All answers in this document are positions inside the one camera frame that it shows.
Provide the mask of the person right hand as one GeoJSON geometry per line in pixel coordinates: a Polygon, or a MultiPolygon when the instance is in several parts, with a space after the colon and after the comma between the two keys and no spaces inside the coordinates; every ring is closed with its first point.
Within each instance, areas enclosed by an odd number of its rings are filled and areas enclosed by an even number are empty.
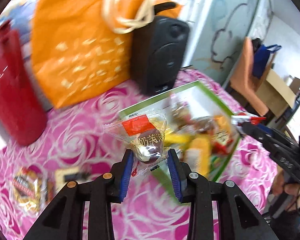
{"type": "Polygon", "coordinates": [[[283,192],[293,196],[286,208],[286,211],[290,212],[300,208],[300,184],[286,184],[283,174],[283,170],[278,170],[271,186],[271,192],[274,196],[278,196],[283,192]]]}

